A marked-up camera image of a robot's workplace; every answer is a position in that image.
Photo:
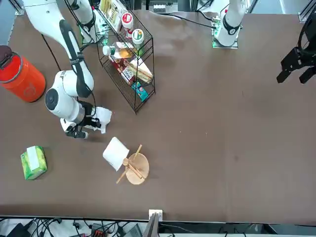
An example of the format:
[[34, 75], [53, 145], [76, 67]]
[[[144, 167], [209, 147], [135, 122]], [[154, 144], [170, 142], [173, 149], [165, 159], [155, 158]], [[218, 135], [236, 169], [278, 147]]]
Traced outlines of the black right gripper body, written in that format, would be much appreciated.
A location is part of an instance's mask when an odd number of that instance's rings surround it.
[[79, 100], [79, 103], [82, 105], [84, 109], [84, 116], [83, 118], [86, 119], [91, 119], [91, 118], [96, 118], [96, 107], [90, 104], [89, 102], [81, 101]]

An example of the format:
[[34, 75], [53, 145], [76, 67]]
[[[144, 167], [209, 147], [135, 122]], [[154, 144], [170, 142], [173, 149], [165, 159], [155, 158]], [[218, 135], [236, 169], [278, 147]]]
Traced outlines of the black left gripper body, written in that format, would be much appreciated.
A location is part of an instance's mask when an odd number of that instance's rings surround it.
[[302, 68], [306, 66], [316, 65], [316, 42], [307, 41], [303, 47], [297, 45], [294, 47], [296, 53], [297, 67]]

